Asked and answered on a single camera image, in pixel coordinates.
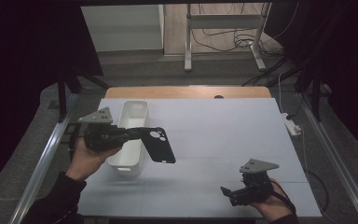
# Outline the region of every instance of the white plastic bin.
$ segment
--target white plastic bin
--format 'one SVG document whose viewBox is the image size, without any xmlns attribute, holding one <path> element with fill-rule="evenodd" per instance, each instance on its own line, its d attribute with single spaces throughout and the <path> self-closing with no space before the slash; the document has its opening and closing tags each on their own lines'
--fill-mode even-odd
<svg viewBox="0 0 358 224">
<path fill-rule="evenodd" d="M 119 128 L 144 127 L 147 116 L 147 102 L 127 101 L 121 111 Z M 144 164 L 145 149 L 142 140 L 130 140 L 114 156 L 108 158 L 108 163 L 119 175 L 139 175 Z"/>
</svg>

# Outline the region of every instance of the black sleeve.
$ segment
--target black sleeve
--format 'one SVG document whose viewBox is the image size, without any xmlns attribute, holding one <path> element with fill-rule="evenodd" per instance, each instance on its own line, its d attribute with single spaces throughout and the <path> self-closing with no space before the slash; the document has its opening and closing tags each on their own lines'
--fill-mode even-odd
<svg viewBox="0 0 358 224">
<path fill-rule="evenodd" d="M 83 223 L 77 204 L 85 187 L 86 181 L 76 181 L 60 172 L 51 192 L 34 202 L 22 223 Z"/>
<path fill-rule="evenodd" d="M 270 224 L 298 224 L 298 218 L 296 214 L 287 215 L 271 222 Z"/>
</svg>

